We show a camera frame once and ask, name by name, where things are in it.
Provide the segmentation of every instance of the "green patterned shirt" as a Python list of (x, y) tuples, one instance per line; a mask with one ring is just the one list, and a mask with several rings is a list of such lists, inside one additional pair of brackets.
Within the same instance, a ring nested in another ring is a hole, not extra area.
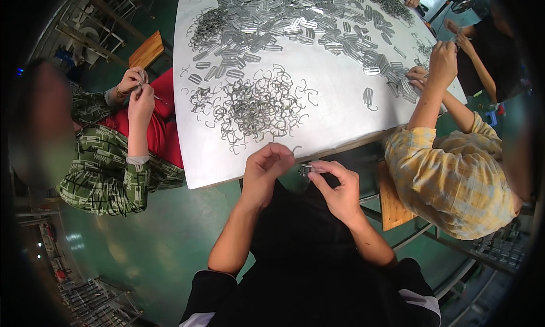
[(118, 108), (106, 104), (104, 93), (72, 92), (72, 119), (83, 125), (76, 132), (76, 153), (70, 171), (56, 187), (74, 208), (96, 215), (144, 211), (148, 193), (181, 187), (184, 170), (149, 153), (145, 164), (128, 164), (127, 137), (98, 122)]

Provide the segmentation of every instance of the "forearm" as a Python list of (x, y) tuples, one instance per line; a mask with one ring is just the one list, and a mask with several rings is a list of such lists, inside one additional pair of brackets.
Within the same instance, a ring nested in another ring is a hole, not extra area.
[(354, 220), (349, 222), (347, 226), (358, 246), (358, 252), (365, 261), (376, 267), (397, 263), (396, 254), (384, 238), (371, 226), (363, 212), (356, 215)]
[(454, 119), (454, 122), (456, 122), (458, 128), (460, 128), (460, 131), (463, 133), (470, 133), (471, 128), (473, 127), (473, 121), (475, 120), (473, 112), (458, 101), (458, 99), (454, 98), (448, 91), (443, 95), (443, 104)]
[(434, 85), (433, 82), (428, 83), (420, 96), (406, 129), (412, 130), (415, 127), (435, 128), (444, 92), (444, 88)]
[(487, 71), (485, 65), (482, 63), (481, 58), (478, 56), (477, 53), (472, 54), (469, 58), (471, 58), (473, 66), (475, 67), (475, 70), (477, 71), (477, 74), (479, 75), (479, 78), (481, 79), (485, 90), (490, 95), (492, 102), (497, 103), (498, 100), (496, 99), (496, 83), (494, 82), (494, 79), (490, 76), (490, 73)]
[(128, 157), (149, 155), (148, 140), (146, 137), (147, 126), (129, 123)]
[(258, 209), (237, 203), (208, 256), (208, 268), (236, 276), (246, 263)]

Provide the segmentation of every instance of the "blue stool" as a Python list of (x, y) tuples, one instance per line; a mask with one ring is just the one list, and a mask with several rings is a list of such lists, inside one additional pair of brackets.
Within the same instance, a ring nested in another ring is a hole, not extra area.
[(485, 113), (487, 116), (490, 117), (490, 120), (492, 121), (490, 123), (490, 126), (494, 127), (498, 124), (498, 120), (496, 119), (496, 112), (495, 111), (490, 111), (490, 112), (486, 112)]

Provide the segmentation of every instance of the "red pants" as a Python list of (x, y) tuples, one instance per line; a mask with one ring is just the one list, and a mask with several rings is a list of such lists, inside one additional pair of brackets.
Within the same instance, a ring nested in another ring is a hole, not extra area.
[[(167, 122), (174, 113), (174, 80), (172, 68), (150, 86), (155, 90), (155, 95), (161, 100), (155, 99), (155, 109), (149, 122), (147, 131), (148, 149), (159, 158), (164, 159), (178, 167), (184, 168), (181, 160), (180, 140), (175, 122)], [(124, 136), (129, 136), (129, 109), (124, 107), (117, 113), (107, 117), (102, 125), (118, 131)]]

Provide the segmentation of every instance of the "white table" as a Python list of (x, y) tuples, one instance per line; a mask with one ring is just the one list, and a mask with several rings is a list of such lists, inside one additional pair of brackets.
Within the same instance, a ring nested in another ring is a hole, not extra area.
[[(391, 38), (393, 45), (387, 45), (382, 40), (381, 32), (376, 30), (372, 23), (365, 26), (369, 29), (368, 35), (372, 37), (373, 42), (378, 43), (377, 51), (385, 54), (388, 61), (400, 61), (409, 68), (415, 65), (416, 56), (420, 61), (427, 62), (426, 58), (412, 48), (416, 46), (416, 40), (411, 33), (417, 33), (425, 43), (426, 38), (433, 44), (436, 41), (416, 13), (415, 25), (407, 28), (400, 21), (388, 16), (378, 4), (366, 0), (362, 5), (364, 7), (371, 5), (392, 23), (392, 29), (395, 31)], [(194, 67), (193, 57), (196, 53), (188, 46), (191, 34), (186, 36), (187, 29), (193, 24), (193, 18), (206, 7), (217, 7), (217, 1), (179, 0), (174, 32), (174, 103), (181, 155), (187, 186), (190, 189), (240, 178), (244, 174), (247, 157), (271, 141), (270, 135), (260, 143), (247, 139), (249, 141), (247, 149), (240, 148), (237, 150), (240, 154), (234, 155), (229, 150), (227, 140), (221, 139), (219, 125), (215, 128), (204, 125), (205, 120), (213, 122), (212, 114), (206, 117), (201, 113), (199, 119), (202, 121), (198, 122), (196, 114), (190, 112), (193, 105), (188, 101), (187, 90), (182, 90), (183, 87), (195, 90), (197, 87), (214, 88), (219, 81), (222, 81), (223, 85), (226, 83), (225, 78), (222, 80), (212, 78), (209, 82), (203, 80), (201, 85), (197, 86), (187, 78), (190, 74), (198, 74), (204, 79), (208, 73), (207, 69), (200, 71)], [(345, 20), (337, 20), (337, 27), (341, 30), (343, 21)], [(350, 20), (347, 22), (352, 27), (355, 24)], [(291, 42), (288, 37), (279, 37), (276, 44), (283, 46), (282, 52), (259, 51), (256, 55), (262, 57), (261, 62), (248, 64), (242, 71), (245, 73), (244, 79), (252, 79), (259, 69), (272, 70), (273, 64), (280, 64), (292, 76), (295, 82), (293, 87), (303, 85), (299, 80), (305, 79), (309, 88), (319, 92), (312, 98), (313, 102), (318, 102), (318, 106), (310, 105), (306, 99), (302, 100), (303, 105), (307, 106), (301, 114), (308, 113), (309, 116), (301, 120), (303, 124), (299, 128), (294, 128), (293, 137), (286, 135), (275, 139), (275, 142), (290, 149), (301, 146), (295, 151), (296, 159), (323, 156), (366, 144), (376, 140), (370, 138), (373, 134), (376, 136), (378, 132), (409, 121), (416, 105), (402, 97), (394, 98), (386, 85), (386, 78), (365, 75), (362, 66), (349, 56), (344, 54), (335, 56), (317, 42), (312, 46), (302, 45)], [(399, 47), (407, 58), (400, 57), (393, 50), (394, 46)], [(221, 57), (211, 54), (201, 60), (205, 61), (218, 66)], [(183, 72), (188, 65), (191, 66), (189, 71)], [(364, 105), (362, 94), (366, 87), (373, 90), (373, 107), (378, 106), (378, 111), (372, 112)], [(467, 102), (458, 79), (454, 80), (448, 90), (462, 103)]]

